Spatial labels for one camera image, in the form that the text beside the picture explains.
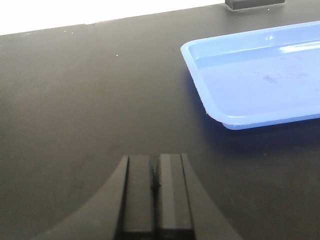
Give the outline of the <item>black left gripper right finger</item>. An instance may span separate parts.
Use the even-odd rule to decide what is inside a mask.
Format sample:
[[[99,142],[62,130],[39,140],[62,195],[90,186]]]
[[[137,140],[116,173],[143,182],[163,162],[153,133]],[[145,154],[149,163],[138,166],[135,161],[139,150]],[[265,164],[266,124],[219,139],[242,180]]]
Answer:
[[[197,178],[186,154],[161,154],[156,167],[160,240],[240,240]]]

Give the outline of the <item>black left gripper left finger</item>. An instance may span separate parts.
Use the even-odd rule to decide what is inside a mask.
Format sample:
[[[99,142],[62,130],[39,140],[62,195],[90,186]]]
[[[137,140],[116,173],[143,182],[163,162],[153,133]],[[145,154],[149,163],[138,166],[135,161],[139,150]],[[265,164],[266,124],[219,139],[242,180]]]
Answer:
[[[124,155],[103,186],[82,207],[37,240],[151,240],[153,179],[146,155]]]

